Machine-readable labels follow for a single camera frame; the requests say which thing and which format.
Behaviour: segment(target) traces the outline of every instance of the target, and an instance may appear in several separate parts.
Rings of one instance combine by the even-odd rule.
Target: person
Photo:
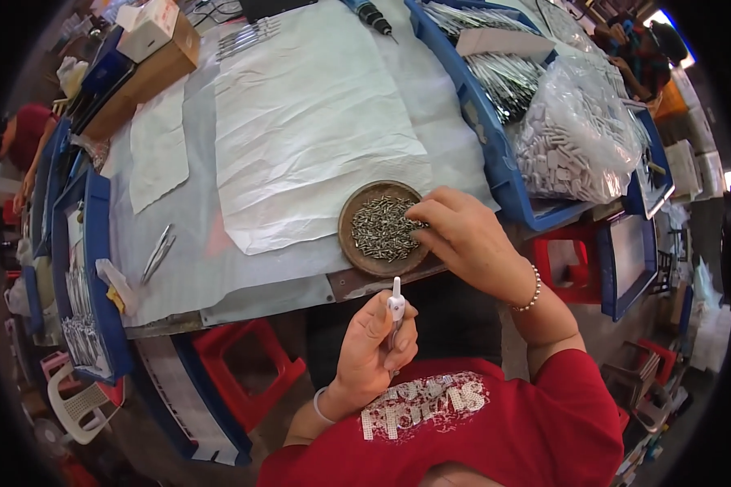
[[[626,13],[597,25],[591,38],[610,55],[628,92],[645,103],[654,100],[671,80],[670,63],[678,66],[688,56],[682,37],[671,25],[653,22],[643,26]]]
[[[406,217],[429,224],[413,236],[454,273],[444,279],[478,291],[426,286],[412,294],[414,284],[405,285],[393,350],[385,349],[390,291],[371,297],[342,326],[324,380],[315,355],[335,354],[316,337],[341,332],[329,323],[307,330],[316,404],[294,415],[258,485],[608,485],[623,461],[617,409],[569,308],[473,196],[440,187]],[[484,323],[496,340],[477,331],[495,302],[476,293],[512,306],[530,383],[504,379],[497,323]],[[334,306],[313,308],[307,326],[320,326],[315,315]],[[438,335],[435,358],[422,359],[427,333]],[[488,342],[497,350],[487,352]]]
[[[40,154],[58,120],[59,117],[43,105],[28,103],[14,117],[2,122],[0,158],[8,156],[11,164],[25,173],[22,187],[14,196],[15,214],[22,212],[26,199],[32,194]]]

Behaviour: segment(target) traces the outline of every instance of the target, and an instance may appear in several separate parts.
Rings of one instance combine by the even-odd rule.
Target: pink stool
[[[68,354],[63,351],[56,351],[55,353],[47,356],[40,361],[40,368],[43,369],[43,375],[46,375],[46,382],[49,382],[51,376],[54,375],[63,365],[70,362]],[[80,386],[81,383],[73,378],[73,375],[68,375],[60,382],[60,390],[73,389],[74,387]]]

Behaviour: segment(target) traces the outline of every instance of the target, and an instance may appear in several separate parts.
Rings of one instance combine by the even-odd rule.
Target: red shirt
[[[16,136],[9,147],[9,159],[17,169],[29,170],[49,117],[59,120],[51,110],[36,103],[28,103],[16,112]]]
[[[418,485],[463,463],[506,487],[604,486],[623,462],[617,410],[590,356],[550,357],[534,384],[480,358],[413,362],[361,414],[270,455],[258,485]]]

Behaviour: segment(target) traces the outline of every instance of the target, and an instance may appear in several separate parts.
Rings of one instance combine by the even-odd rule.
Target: silver bracelet
[[[533,292],[533,298],[527,306],[523,306],[522,308],[512,306],[512,309],[514,309],[515,311],[523,312],[529,310],[531,306],[536,304],[536,300],[539,299],[539,295],[542,294],[542,278],[541,276],[539,276],[539,270],[536,269],[536,266],[534,266],[533,264],[531,264],[531,267],[533,268],[533,272],[536,274],[536,290]]]
[[[324,387],[320,388],[320,390],[318,390],[316,392],[316,394],[314,394],[314,411],[316,411],[317,412],[317,416],[320,416],[322,418],[322,420],[324,420],[327,424],[329,424],[329,425],[335,425],[336,422],[331,421],[330,419],[322,416],[322,413],[320,412],[320,406],[317,405],[317,401],[320,399],[320,394],[322,394],[322,392],[324,390],[327,390],[327,386],[324,386]]]

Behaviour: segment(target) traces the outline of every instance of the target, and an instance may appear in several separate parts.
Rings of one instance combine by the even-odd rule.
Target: white plastic pieces
[[[533,196],[609,203],[626,193],[642,148],[612,86],[583,61],[558,57],[515,142]]]

